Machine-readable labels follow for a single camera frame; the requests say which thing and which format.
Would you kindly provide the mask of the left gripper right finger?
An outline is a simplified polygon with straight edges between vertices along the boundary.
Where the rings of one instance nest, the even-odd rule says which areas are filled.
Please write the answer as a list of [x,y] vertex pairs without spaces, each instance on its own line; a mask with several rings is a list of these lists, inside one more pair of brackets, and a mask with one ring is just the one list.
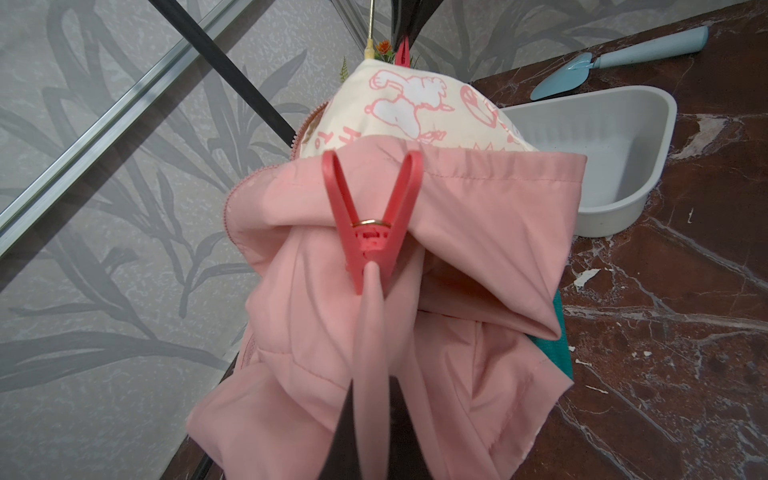
[[431,480],[398,379],[389,377],[389,480]]

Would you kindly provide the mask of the teal green jacket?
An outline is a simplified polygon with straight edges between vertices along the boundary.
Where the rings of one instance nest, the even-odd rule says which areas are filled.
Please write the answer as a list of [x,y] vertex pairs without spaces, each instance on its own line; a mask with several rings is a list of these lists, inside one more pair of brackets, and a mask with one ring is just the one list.
[[534,336],[529,339],[555,364],[571,381],[574,380],[573,363],[567,339],[563,303],[560,291],[553,299],[553,307],[561,329],[557,340],[545,340]]

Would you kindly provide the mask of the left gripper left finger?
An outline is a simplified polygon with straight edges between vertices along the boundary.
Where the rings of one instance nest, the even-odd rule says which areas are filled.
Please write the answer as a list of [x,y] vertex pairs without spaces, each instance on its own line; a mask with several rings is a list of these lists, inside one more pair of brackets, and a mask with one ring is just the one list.
[[360,480],[354,421],[354,386],[350,383],[319,480]]

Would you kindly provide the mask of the pink jacket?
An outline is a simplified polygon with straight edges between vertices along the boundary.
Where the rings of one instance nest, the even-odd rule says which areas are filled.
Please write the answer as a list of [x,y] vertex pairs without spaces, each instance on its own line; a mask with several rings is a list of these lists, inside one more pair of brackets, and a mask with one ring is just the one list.
[[[357,294],[322,174],[339,157],[359,217],[381,219],[402,162],[424,175],[394,272]],[[553,299],[587,159],[542,152],[470,85],[362,62],[299,130],[288,162],[230,193],[224,223],[259,275],[232,375],[189,436],[229,479],[318,479],[350,383],[360,479],[388,479],[389,377],[432,479],[508,479],[572,381]]]

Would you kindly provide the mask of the red clothespin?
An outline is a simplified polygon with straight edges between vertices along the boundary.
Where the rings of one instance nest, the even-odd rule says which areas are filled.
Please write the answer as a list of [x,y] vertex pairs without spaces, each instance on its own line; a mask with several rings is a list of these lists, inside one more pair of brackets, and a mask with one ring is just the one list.
[[404,35],[397,44],[394,55],[394,64],[401,67],[411,67],[410,40],[408,35]]
[[381,219],[363,220],[359,217],[335,151],[323,153],[322,174],[356,293],[363,293],[364,269],[371,262],[378,265],[381,284],[386,286],[394,272],[421,190],[423,155],[410,151],[405,156]]

